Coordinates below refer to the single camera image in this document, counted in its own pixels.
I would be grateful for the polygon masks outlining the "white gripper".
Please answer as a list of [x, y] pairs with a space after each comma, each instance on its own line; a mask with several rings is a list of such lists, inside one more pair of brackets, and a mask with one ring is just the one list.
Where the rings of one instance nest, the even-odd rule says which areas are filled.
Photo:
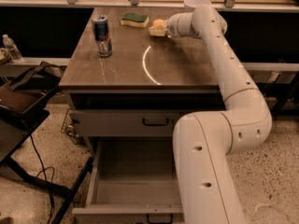
[[151, 36], [164, 37], [166, 34], [172, 37], [196, 37], [192, 28], [192, 13], [178, 13], [171, 16], [166, 25], [160, 23], [149, 28]]

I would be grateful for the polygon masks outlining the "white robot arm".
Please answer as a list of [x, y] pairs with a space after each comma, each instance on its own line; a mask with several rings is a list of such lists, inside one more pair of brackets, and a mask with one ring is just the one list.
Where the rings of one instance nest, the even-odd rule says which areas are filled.
[[207, 0], [186, 0], [185, 9], [164, 22], [164, 33], [203, 40], [225, 109], [192, 112], [175, 126], [173, 153], [184, 221], [247, 224], [226, 155], [263, 143], [271, 131], [271, 113], [224, 37], [226, 21]]

